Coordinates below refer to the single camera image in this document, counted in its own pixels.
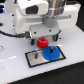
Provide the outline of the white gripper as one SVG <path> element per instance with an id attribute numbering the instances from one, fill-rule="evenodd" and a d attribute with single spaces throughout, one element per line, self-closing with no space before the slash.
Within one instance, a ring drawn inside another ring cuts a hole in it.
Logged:
<path id="1" fill-rule="evenodd" d="M 53 41 L 57 41 L 60 32 L 57 19 L 61 12 L 56 8 L 38 7 L 37 5 L 18 7 L 15 11 L 15 33 L 17 35 L 26 34 L 31 38 L 31 45 L 35 44 L 39 37 L 52 36 Z"/>

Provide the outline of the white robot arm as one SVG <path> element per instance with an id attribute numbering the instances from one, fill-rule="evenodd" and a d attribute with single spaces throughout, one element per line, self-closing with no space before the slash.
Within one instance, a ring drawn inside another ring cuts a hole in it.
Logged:
<path id="1" fill-rule="evenodd" d="M 15 33 L 30 38 L 52 37 L 58 39 L 58 24 L 67 0 L 17 0 Z"/>

